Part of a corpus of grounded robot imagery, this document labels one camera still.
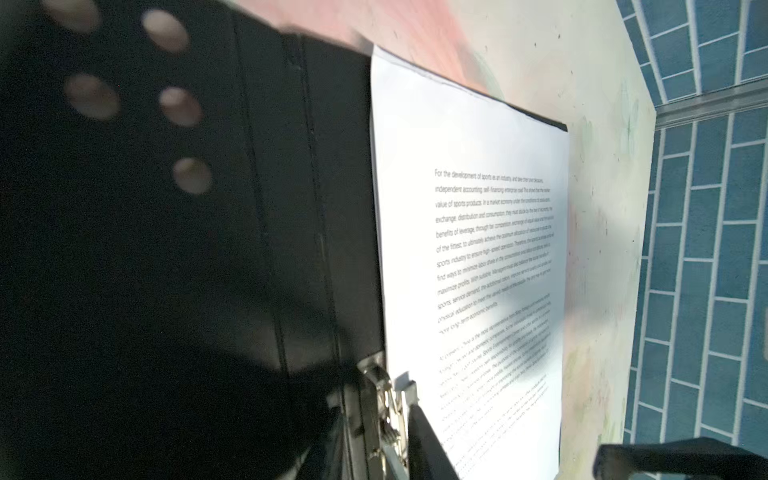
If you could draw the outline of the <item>text paper sheet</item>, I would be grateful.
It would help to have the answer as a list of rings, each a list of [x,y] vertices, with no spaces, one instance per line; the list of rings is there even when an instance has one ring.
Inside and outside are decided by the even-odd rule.
[[[567,127],[371,58],[387,369],[461,479],[559,471]]]

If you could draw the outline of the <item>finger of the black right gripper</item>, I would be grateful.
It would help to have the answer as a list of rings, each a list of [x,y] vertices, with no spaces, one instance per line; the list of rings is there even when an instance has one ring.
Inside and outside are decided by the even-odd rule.
[[[688,479],[765,479],[767,459],[719,440],[700,437],[662,444],[603,444],[596,453],[596,479],[628,479],[639,473]]]

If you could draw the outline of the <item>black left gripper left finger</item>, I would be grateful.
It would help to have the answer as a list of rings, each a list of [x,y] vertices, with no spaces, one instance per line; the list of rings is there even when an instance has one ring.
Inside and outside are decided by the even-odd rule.
[[[304,457],[296,480],[342,480],[345,449],[344,415],[339,407],[334,407]]]

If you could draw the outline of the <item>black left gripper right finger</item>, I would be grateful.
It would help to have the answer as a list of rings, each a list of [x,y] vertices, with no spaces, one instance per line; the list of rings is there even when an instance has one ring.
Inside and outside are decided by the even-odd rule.
[[[414,404],[408,414],[408,459],[411,480],[458,480],[423,409]]]

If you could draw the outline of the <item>red folder with black inside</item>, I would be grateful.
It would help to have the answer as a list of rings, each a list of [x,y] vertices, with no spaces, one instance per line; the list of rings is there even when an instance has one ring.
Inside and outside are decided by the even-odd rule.
[[[1,475],[381,479],[371,57],[220,1],[1,5]]]

